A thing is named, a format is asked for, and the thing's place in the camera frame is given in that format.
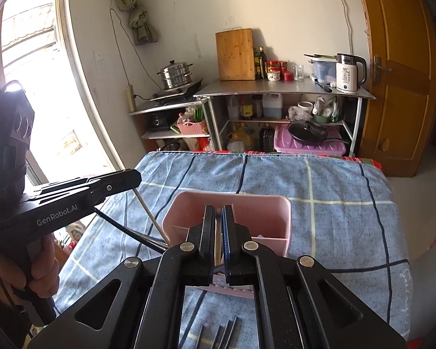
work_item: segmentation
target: cutting board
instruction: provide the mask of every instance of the cutting board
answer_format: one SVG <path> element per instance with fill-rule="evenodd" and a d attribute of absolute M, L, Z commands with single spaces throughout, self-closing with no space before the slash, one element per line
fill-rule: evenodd
<path fill-rule="evenodd" d="M 219 79 L 255 80 L 252 29 L 216 33 Z"/>

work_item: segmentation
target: white kettle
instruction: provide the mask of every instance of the white kettle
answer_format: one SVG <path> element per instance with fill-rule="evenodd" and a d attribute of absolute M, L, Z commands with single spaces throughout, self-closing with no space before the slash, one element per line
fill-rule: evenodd
<path fill-rule="evenodd" d="M 336 60 L 336 89 L 355 94 L 358 86 L 366 81 L 366 60 L 348 54 L 337 54 Z M 362 63 L 364 69 L 364 76 L 361 81 L 358 81 L 357 63 Z"/>

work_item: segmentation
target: pink storage bin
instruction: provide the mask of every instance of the pink storage bin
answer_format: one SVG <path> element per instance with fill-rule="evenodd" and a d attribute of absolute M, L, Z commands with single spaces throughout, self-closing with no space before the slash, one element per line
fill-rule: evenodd
<path fill-rule="evenodd" d="M 337 127 L 327 127 L 328 138 L 340 138 Z M 295 140 L 289 131 L 287 124 L 280 124 L 275 130 L 274 147 L 278 152 L 286 154 L 315 154 L 342 156 L 345 154 L 345 144 L 342 142 L 321 142 L 319 145 L 303 145 Z"/>
<path fill-rule="evenodd" d="M 208 134 L 207 123 L 203 120 L 202 122 L 193 123 L 177 123 L 181 134 L 184 135 L 201 135 Z"/>
<path fill-rule="evenodd" d="M 202 221 L 206 205 L 213 205 L 218 211 L 224 205 L 232 205 L 235 222 L 249 228 L 252 240 L 266 245 L 277 255 L 287 256 L 292 208 L 289 200 L 279 195 L 181 192 L 163 219 L 163 230 L 172 245 L 186 240 L 188 229 Z M 231 288 L 224 276 L 218 274 L 213 276 L 213 285 L 201 289 L 253 298 L 251 286 Z"/>

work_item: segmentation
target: black frying pan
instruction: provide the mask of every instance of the black frying pan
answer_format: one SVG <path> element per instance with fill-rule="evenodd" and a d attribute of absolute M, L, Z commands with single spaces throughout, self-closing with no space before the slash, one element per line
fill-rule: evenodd
<path fill-rule="evenodd" d="M 303 145 L 318 145 L 323 141 L 339 141 L 345 144 L 350 144 L 346 139 L 328 138 L 328 131 L 315 122 L 296 120 L 289 124 L 287 131 L 289 131 L 289 134 L 291 134 L 295 140 Z"/>

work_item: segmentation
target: glass cup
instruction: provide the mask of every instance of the glass cup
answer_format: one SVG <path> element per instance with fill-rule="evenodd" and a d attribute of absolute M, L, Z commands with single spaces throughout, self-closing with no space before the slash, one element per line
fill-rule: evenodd
<path fill-rule="evenodd" d="M 303 65 L 295 65 L 294 66 L 294 80 L 303 81 Z"/>

